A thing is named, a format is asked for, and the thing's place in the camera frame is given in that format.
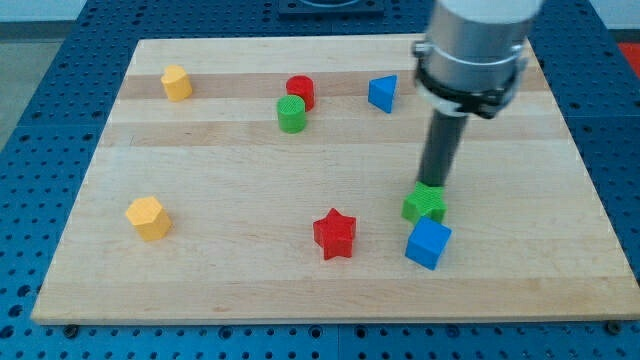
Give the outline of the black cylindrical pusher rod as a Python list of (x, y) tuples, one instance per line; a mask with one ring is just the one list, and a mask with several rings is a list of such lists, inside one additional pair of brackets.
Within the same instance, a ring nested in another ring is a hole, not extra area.
[(445, 185), (467, 121), (467, 114), (433, 112), (418, 170), (419, 182), (430, 187)]

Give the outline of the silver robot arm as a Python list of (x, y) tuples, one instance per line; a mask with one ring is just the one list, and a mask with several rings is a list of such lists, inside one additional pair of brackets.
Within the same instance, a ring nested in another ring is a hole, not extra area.
[(468, 117), (493, 119), (513, 100), (524, 42), (541, 0), (438, 0), (413, 44), (414, 83), (433, 114), (417, 180), (442, 187)]

